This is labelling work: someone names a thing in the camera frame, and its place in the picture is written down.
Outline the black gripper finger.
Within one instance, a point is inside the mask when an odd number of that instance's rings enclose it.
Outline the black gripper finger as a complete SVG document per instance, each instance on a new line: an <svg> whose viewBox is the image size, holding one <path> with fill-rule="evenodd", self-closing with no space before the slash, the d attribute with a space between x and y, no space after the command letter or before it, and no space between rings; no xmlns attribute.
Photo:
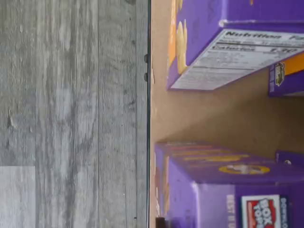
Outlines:
<svg viewBox="0 0 304 228"><path fill-rule="evenodd" d="M169 222L164 217L157 217L155 219L156 228L170 228Z"/></svg>

